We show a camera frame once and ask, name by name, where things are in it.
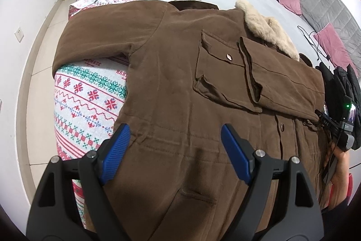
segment dark blue sleeve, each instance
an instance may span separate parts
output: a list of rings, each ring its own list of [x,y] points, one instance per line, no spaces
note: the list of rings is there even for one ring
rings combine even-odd
[[[349,198],[346,198],[339,205],[337,205],[333,210],[329,210],[328,207],[322,210],[322,219],[324,220],[324,234],[326,235],[331,229],[336,225],[346,209]]]

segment blue gripper pad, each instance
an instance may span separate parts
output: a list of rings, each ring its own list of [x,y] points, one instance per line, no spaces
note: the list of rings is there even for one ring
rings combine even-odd
[[[100,182],[105,185],[109,180],[112,180],[117,172],[117,169],[122,161],[124,153],[129,145],[130,141],[130,128],[129,125],[124,124],[123,129],[120,131],[118,136],[113,140],[113,137],[110,139],[110,144],[114,141],[113,145],[110,147],[108,154],[105,155],[102,161],[102,173],[99,177]]]
[[[250,184],[250,181],[252,179],[251,173],[253,171],[253,168],[250,169],[250,161],[252,161],[251,164],[253,167],[253,160],[250,159],[250,156],[247,158],[246,154],[242,151],[240,144],[237,143],[237,140],[232,134],[232,132],[235,133],[234,129],[231,131],[227,124],[222,126],[221,140],[223,146],[228,154],[228,157],[233,165],[233,168],[238,178],[245,181],[246,184]],[[247,140],[240,139],[238,135],[237,137],[238,141],[242,140],[244,144],[248,144],[249,147],[251,147],[250,143]]]

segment device screen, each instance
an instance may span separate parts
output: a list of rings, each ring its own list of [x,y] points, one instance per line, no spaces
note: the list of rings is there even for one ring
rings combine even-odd
[[[350,107],[350,114],[348,116],[348,123],[352,124],[355,122],[355,117],[356,117],[356,106],[351,103],[351,107]]]

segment tile floor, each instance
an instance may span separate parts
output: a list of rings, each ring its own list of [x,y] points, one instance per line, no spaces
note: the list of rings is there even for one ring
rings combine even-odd
[[[54,80],[51,67],[58,40],[68,20],[69,5],[73,2],[75,0],[64,0],[55,13],[32,72],[26,113],[26,136],[30,168],[36,187],[50,158],[57,154],[53,122]]]

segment green snowflake pattern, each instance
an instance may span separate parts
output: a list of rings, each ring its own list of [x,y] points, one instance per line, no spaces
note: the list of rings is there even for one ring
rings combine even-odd
[[[89,69],[84,69],[81,66],[74,64],[67,64],[58,69],[59,73],[70,74],[79,77],[82,80],[88,81],[91,84],[107,90],[109,93],[117,95],[119,98],[125,99],[127,97],[127,87],[122,86],[117,81],[108,79],[98,73],[92,73]]]

